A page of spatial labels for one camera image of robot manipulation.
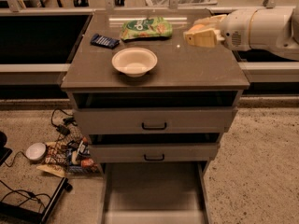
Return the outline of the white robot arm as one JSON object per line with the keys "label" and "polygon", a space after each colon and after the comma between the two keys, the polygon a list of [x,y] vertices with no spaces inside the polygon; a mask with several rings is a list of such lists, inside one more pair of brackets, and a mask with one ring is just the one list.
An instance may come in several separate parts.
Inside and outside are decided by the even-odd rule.
{"label": "white robot arm", "polygon": [[191,46],[229,50],[262,49],[278,57],[299,60],[298,8],[244,8],[199,19],[184,33]]}

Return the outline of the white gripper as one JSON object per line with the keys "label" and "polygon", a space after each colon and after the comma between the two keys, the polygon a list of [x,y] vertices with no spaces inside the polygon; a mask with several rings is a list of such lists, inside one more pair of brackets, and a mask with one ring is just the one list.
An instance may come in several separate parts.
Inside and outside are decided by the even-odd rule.
{"label": "white gripper", "polygon": [[252,9],[239,9],[228,15],[198,19],[193,23],[196,29],[211,28],[185,32],[184,38],[191,46],[215,48],[224,41],[223,45],[227,49],[247,51],[250,50],[249,25],[252,16]]}

